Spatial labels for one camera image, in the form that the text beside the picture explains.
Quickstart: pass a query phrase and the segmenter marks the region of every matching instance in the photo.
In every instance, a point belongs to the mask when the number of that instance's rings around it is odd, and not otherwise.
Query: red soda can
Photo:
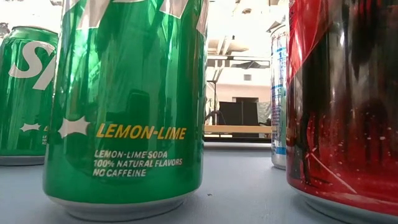
[[[398,223],[398,1],[295,0],[287,179],[348,223]]]

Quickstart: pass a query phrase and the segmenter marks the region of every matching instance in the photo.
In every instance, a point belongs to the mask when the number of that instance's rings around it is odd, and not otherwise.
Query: aluminum can
[[[199,188],[207,9],[63,1],[44,191],[74,217],[150,217]]]
[[[58,34],[17,26],[0,46],[0,165],[44,163]]]
[[[286,169],[286,74],[287,26],[271,34],[271,126],[272,163]]]
[[[287,179],[346,223],[398,223],[398,4],[293,1]]]

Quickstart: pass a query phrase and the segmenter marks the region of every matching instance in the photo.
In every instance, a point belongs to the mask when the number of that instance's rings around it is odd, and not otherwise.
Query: table
[[[42,191],[42,166],[0,167],[1,224],[82,224]],[[206,145],[203,183],[178,209],[126,224],[342,224],[308,207],[264,148]]]

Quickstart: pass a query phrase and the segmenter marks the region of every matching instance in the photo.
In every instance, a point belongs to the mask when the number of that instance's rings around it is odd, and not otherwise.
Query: sprite can
[[[0,165],[44,163],[58,35],[14,27],[0,46]]]
[[[63,1],[44,191],[74,217],[149,217],[199,188],[207,9]]]

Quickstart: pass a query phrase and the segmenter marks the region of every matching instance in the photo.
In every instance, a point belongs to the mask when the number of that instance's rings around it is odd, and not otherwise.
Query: window
[[[251,75],[250,74],[243,75],[243,80],[244,81],[251,81]]]

